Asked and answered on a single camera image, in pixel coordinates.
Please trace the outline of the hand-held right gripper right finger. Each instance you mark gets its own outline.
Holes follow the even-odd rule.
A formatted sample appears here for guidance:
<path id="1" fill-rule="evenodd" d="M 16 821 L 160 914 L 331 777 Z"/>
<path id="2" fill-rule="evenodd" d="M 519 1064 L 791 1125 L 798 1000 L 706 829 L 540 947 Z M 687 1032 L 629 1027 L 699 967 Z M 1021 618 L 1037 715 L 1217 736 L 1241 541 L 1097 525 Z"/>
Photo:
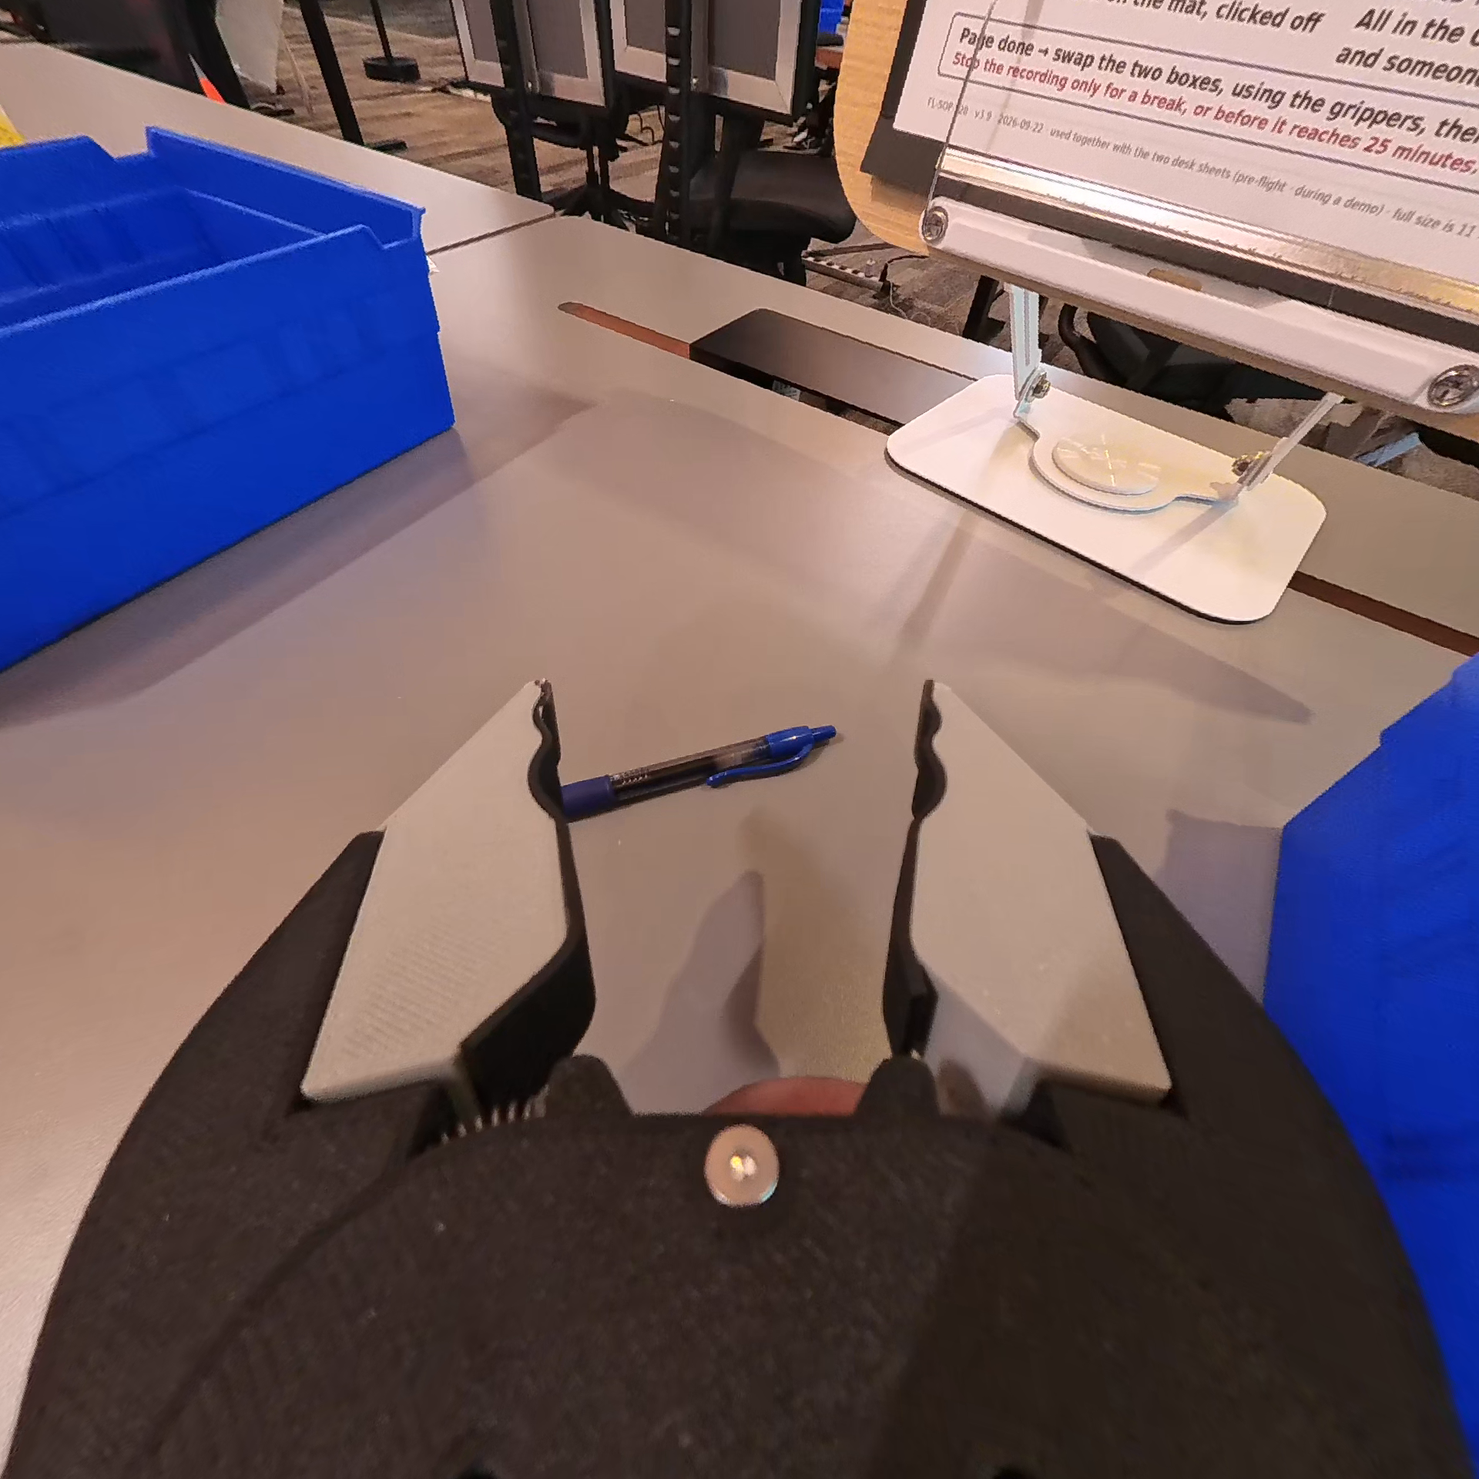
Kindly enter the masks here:
<path id="1" fill-rule="evenodd" d="M 938 680 L 882 983 L 894 1057 L 945 1116 L 1023 1116 L 1042 1085 L 1162 1106 L 1171 1072 L 1081 815 Z"/>

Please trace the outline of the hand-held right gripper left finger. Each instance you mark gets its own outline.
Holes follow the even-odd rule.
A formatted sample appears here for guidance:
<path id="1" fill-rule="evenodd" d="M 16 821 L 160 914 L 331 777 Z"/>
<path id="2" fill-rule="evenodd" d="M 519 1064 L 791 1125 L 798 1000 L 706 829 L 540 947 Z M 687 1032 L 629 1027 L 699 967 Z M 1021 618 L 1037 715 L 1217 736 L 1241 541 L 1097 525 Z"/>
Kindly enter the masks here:
<path id="1" fill-rule="evenodd" d="M 301 1081 L 525 1104 L 595 1014 L 551 685 L 519 689 L 386 821 Z"/>

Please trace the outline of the blue pen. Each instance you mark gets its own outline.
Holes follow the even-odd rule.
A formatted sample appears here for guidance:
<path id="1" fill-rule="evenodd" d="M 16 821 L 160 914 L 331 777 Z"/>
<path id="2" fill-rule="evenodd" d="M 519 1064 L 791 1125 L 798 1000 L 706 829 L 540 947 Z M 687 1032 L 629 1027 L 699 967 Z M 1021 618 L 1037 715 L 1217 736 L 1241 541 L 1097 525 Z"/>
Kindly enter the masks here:
<path id="1" fill-rule="evenodd" d="M 831 726 L 787 727 L 736 745 L 565 784 L 563 817 L 577 822 L 685 789 L 720 789 L 789 773 L 836 736 Z"/>

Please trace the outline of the blue plastic bin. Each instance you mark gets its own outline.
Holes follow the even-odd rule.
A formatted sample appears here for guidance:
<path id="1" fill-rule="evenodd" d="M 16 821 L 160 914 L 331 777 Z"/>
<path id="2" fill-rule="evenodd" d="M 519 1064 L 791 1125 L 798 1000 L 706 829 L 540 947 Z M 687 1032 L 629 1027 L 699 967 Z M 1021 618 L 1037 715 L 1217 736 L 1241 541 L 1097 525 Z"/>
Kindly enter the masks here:
<path id="1" fill-rule="evenodd" d="M 1282 831 L 1264 1007 L 1417 1275 L 1477 1447 L 1477 659 Z"/>
<path id="2" fill-rule="evenodd" d="M 454 426 L 423 206 L 158 127 L 2 176 L 3 667 Z"/>

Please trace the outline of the white document stand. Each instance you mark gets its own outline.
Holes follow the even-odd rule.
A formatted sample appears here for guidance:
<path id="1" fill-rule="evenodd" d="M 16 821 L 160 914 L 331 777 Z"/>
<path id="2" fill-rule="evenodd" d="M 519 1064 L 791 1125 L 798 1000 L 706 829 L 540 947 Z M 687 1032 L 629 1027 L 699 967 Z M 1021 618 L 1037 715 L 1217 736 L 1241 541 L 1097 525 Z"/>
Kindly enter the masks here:
<path id="1" fill-rule="evenodd" d="M 905 5 L 900 39 L 921 5 Z M 919 196 L 923 247 L 1011 289 L 1011 375 L 891 435 L 887 456 L 905 474 L 1192 613 L 1252 623 L 1278 604 L 1326 518 L 1278 474 L 1324 416 L 1343 398 L 1475 412 L 1475 284 L 900 136 L 887 120 L 894 60 L 861 173 Z M 1042 294 L 1206 342 L 1324 396 L 1273 449 L 1218 454 L 1051 389 Z"/>

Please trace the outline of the black office chair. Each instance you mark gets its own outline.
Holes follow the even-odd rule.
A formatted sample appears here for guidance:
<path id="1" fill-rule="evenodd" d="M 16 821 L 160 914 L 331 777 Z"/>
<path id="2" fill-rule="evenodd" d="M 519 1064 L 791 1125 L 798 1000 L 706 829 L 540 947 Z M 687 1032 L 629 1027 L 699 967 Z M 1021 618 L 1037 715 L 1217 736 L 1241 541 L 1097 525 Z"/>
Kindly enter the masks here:
<path id="1" fill-rule="evenodd" d="M 1100 382 L 1146 395 L 1187 410 L 1231 417 L 1232 402 L 1319 402 L 1326 393 L 1284 375 L 1211 354 L 1148 329 L 1086 314 L 1077 333 L 1079 308 L 1063 305 L 1058 333 L 1079 372 Z"/>
<path id="2" fill-rule="evenodd" d="M 857 226 L 831 155 L 722 153 L 702 183 L 710 194 L 694 203 L 708 206 L 708 255 L 798 287 L 810 245 L 842 245 Z"/>

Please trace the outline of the printed instruction sheet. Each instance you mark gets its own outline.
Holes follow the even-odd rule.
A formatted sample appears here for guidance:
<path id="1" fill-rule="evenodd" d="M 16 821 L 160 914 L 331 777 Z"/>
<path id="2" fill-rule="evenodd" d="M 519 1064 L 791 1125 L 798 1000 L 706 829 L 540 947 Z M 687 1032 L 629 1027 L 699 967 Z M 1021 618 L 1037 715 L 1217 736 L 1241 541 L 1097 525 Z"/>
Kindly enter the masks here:
<path id="1" fill-rule="evenodd" d="M 900 136 L 1475 284 L 1477 5 L 923 4 Z"/>

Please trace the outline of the grey panel on black stand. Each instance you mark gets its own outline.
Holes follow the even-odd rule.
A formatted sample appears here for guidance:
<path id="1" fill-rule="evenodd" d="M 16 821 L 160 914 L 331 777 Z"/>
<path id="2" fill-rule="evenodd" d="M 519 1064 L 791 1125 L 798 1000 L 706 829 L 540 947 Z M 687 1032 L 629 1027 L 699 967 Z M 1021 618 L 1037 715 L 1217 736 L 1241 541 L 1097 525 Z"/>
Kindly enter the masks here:
<path id="1" fill-rule="evenodd" d="M 614 90 L 606 2 L 452 2 L 468 83 L 537 99 L 609 106 Z"/>
<path id="2" fill-rule="evenodd" d="M 794 118 L 815 74 L 820 4 L 694 2 L 694 90 L 771 122 Z M 662 2 L 609 4 L 616 74 L 664 83 Z"/>

